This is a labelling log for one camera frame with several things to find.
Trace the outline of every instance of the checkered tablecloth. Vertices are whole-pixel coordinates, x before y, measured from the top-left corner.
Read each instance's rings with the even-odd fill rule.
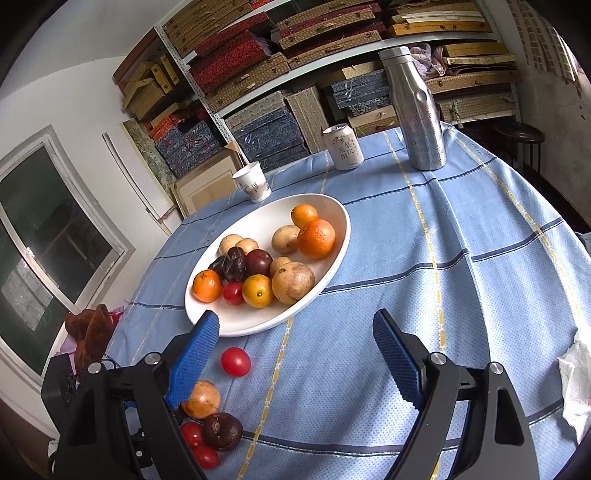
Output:
[[[366,160],[356,170],[337,171],[320,152],[268,176],[266,203],[310,192],[342,202],[351,240],[328,287],[295,318],[220,339],[202,378],[217,385],[223,410],[246,432],[208,478],[383,478],[417,413],[373,340],[380,308],[457,364],[506,367],[530,421],[542,480],[573,453],[556,358],[588,322],[591,259],[518,173],[444,128],[448,161],[434,172],[410,166],[400,130],[392,129],[360,140]],[[258,207],[236,191],[186,219],[150,265],[108,354],[134,364],[188,331],[184,291],[195,263]],[[231,345],[252,358],[244,378],[219,367]],[[456,408],[438,478],[453,462],[465,407]],[[157,478],[153,469],[146,475]]]

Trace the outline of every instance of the white oval plate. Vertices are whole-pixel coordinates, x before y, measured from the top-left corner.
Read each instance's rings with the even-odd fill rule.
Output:
[[[312,205],[318,210],[320,218],[327,220],[335,227],[335,246],[330,255],[321,260],[310,260],[299,252],[282,255],[271,248],[271,237],[275,231],[284,225],[292,225],[291,210],[302,203]],[[219,256],[217,249],[220,242],[231,233],[256,240],[259,248],[268,251],[273,258],[289,257],[295,262],[308,265],[314,272],[316,285],[304,298],[292,306],[284,305],[277,299],[264,309],[255,309],[245,303],[233,307],[226,304],[221,297],[211,303],[198,301],[191,290],[193,279],[199,272],[207,270]],[[185,292],[187,315],[192,323],[196,323],[205,310],[213,310],[219,318],[221,337],[250,335],[273,328],[299,312],[326,287],[343,261],[350,236],[351,222],[345,207],[334,198],[320,193],[293,195],[257,208],[222,232],[195,265]]]

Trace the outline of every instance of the silver water bottle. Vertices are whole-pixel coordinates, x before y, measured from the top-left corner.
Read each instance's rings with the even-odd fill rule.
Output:
[[[390,101],[400,121],[411,165],[419,170],[441,168],[447,160],[439,115],[408,47],[382,50],[379,57],[388,75]]]

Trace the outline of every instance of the brown towel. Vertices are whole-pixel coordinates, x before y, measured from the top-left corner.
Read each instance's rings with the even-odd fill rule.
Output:
[[[83,310],[78,315],[68,313],[65,324],[66,331],[76,341],[74,365],[77,372],[103,358],[115,329],[105,305],[98,305],[96,310]]]

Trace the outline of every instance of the white tissue paper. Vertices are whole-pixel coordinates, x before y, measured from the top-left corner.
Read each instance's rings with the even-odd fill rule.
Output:
[[[574,343],[558,358],[562,379],[562,416],[581,443],[591,424],[591,333],[578,330]]]

